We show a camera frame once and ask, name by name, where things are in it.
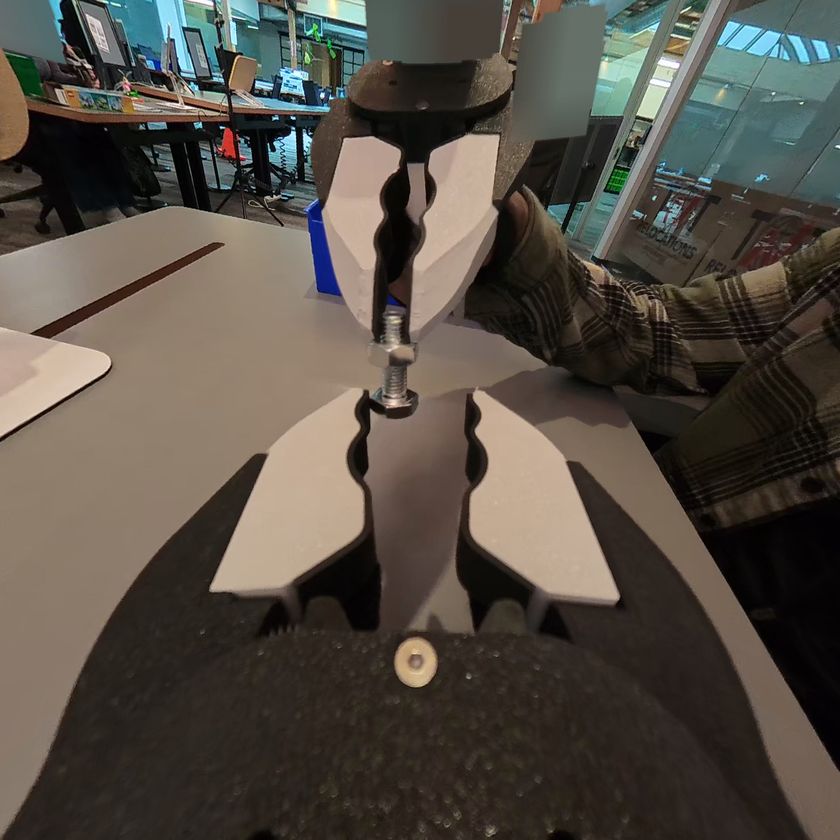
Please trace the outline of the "green plastic bin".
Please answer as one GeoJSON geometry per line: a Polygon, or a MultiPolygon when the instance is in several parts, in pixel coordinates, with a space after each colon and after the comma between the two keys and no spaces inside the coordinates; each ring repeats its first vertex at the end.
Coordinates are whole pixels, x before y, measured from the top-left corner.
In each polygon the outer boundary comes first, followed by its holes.
{"type": "Polygon", "coordinates": [[[43,99],[45,92],[34,58],[13,51],[7,51],[5,56],[24,95],[28,98],[43,99]]]}

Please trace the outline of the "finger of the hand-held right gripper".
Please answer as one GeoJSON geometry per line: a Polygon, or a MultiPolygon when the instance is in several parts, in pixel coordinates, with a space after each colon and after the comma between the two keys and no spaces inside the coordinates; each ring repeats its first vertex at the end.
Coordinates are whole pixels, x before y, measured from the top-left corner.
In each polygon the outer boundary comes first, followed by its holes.
{"type": "Polygon", "coordinates": [[[455,310],[497,231],[494,203],[499,134],[467,134],[432,150],[434,197],[411,262],[410,340],[419,342],[455,310]]]}
{"type": "Polygon", "coordinates": [[[323,207],[333,273],[357,322],[375,330],[376,237],[385,220],[383,195],[398,173],[403,154],[373,136],[342,141],[323,207]]]}

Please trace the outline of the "desk monitor showing document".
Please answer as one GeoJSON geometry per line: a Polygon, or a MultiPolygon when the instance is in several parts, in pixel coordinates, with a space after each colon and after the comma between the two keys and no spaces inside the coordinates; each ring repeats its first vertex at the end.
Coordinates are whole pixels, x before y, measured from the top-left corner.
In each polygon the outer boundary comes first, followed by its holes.
{"type": "Polygon", "coordinates": [[[211,81],[214,78],[214,70],[201,30],[184,26],[182,33],[196,79],[211,81]]]}
{"type": "Polygon", "coordinates": [[[74,1],[73,5],[93,55],[106,67],[129,70],[133,64],[108,6],[99,1],[74,1]]]}

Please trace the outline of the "wooden board on tripod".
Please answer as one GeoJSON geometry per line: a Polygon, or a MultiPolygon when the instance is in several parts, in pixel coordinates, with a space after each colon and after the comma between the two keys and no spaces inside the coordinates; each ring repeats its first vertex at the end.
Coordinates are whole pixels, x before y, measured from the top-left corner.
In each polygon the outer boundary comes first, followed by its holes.
{"type": "Polygon", "coordinates": [[[242,100],[242,102],[251,108],[259,109],[260,105],[256,98],[249,92],[250,87],[256,80],[256,60],[243,56],[239,53],[234,53],[219,46],[221,59],[230,58],[230,68],[227,75],[223,77],[224,82],[224,96],[227,105],[227,125],[230,132],[230,139],[233,145],[233,160],[235,166],[234,186],[238,189],[239,200],[241,204],[241,211],[243,219],[248,219],[248,207],[250,204],[255,204],[263,208],[268,213],[268,216],[279,226],[284,227],[284,223],[280,220],[277,214],[269,207],[264,197],[258,196],[251,188],[248,178],[245,176],[242,156],[239,151],[238,132],[236,124],[236,110],[234,98],[242,100]]]}

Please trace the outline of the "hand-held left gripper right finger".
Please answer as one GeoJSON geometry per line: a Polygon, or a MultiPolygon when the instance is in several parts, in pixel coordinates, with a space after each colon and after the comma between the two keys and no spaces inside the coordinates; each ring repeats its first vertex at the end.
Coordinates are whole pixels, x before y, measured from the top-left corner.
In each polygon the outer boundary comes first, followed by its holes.
{"type": "Polygon", "coordinates": [[[499,601],[543,624],[561,604],[617,607],[621,596],[571,468],[536,427],[488,392],[465,401],[467,488],[458,581],[474,623],[499,601]]]}

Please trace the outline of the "person's right hand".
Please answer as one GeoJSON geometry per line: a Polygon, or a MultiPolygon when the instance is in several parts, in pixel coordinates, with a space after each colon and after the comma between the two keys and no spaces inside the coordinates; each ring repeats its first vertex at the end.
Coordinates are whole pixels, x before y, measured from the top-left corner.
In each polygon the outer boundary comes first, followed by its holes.
{"type": "Polygon", "coordinates": [[[511,261],[527,233],[530,215],[528,190],[522,186],[510,194],[499,212],[496,236],[481,265],[483,270],[502,270],[511,261]]]}

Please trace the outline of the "colourful toy box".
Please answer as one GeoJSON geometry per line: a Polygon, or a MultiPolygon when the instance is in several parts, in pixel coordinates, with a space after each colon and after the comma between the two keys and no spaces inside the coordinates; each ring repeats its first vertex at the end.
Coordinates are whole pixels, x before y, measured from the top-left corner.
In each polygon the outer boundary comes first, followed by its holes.
{"type": "Polygon", "coordinates": [[[135,113],[133,99],[122,91],[102,91],[67,84],[62,85],[60,90],[61,93],[56,91],[58,99],[74,109],[119,114],[135,113]]]}

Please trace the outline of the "black monitor on stand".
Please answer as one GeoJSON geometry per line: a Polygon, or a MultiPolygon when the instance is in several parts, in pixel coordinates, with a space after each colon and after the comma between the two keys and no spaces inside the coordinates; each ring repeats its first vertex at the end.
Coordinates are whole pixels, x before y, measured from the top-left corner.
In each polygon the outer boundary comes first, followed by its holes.
{"type": "Polygon", "coordinates": [[[613,158],[621,117],[590,117],[586,132],[570,139],[534,143],[523,183],[542,206],[565,204],[561,229],[566,232],[575,208],[592,200],[604,168],[613,158]]]}

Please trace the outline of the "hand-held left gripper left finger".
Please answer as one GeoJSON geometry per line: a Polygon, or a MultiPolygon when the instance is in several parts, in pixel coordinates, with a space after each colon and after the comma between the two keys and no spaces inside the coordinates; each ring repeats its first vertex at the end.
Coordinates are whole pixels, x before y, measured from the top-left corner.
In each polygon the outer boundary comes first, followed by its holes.
{"type": "Polygon", "coordinates": [[[351,598],[376,576],[370,430],[369,393],[354,387],[269,447],[211,593],[276,599],[302,617],[313,598],[351,598]]]}

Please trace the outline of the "person's plaid shirt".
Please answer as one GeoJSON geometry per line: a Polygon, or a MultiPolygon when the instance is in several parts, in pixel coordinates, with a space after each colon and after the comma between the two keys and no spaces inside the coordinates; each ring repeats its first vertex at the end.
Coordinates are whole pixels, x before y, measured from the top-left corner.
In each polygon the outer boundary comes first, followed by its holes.
{"type": "Polygon", "coordinates": [[[788,318],[655,460],[699,532],[838,498],[838,312],[788,318]]]}

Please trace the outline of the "silver hex bolt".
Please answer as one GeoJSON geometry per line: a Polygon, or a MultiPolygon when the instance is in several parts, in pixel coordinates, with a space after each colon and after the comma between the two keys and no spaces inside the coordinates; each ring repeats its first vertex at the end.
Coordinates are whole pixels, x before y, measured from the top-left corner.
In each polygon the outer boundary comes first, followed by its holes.
{"type": "MultiPolygon", "coordinates": [[[[414,343],[404,338],[405,312],[387,310],[383,316],[382,332],[372,342],[414,343]]],[[[371,396],[371,410],[389,419],[404,419],[414,415],[417,394],[408,387],[408,368],[388,367],[381,370],[381,386],[371,396]]]]}

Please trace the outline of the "white tablet stand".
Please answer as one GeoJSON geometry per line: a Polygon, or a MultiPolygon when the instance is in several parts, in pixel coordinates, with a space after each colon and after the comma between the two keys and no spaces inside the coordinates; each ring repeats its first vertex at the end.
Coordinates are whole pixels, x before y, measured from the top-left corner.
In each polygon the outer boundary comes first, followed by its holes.
{"type": "Polygon", "coordinates": [[[1,439],[106,376],[103,352],[1,329],[1,439]]]}

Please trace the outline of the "long wooden desk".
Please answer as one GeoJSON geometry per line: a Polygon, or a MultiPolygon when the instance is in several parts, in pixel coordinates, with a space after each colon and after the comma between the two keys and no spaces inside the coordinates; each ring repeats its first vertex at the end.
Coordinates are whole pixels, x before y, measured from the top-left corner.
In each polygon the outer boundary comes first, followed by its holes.
{"type": "Polygon", "coordinates": [[[127,148],[169,145],[183,205],[208,213],[214,210],[199,145],[209,137],[198,126],[228,123],[223,113],[191,107],[115,112],[76,108],[31,96],[24,99],[30,114],[103,128],[117,144],[127,148]]]}

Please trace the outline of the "person's black trousers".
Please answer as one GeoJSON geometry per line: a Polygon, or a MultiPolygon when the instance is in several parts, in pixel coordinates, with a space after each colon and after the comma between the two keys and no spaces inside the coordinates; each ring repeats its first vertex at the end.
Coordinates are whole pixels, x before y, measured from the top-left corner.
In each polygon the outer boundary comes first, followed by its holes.
{"type": "Polygon", "coordinates": [[[701,537],[838,765],[838,500],[701,537]]]}

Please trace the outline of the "printed cardboard moving box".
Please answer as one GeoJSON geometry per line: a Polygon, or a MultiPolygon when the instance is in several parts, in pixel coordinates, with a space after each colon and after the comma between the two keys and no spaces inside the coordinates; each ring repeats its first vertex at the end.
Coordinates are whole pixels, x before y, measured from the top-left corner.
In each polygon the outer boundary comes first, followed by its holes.
{"type": "Polygon", "coordinates": [[[625,255],[637,266],[693,266],[708,250],[706,216],[721,201],[708,190],[667,185],[656,188],[624,240],[625,255]]]}
{"type": "Polygon", "coordinates": [[[771,266],[813,244],[828,229],[796,213],[754,211],[743,230],[727,228],[717,237],[691,279],[715,274],[731,277],[771,266]]]}

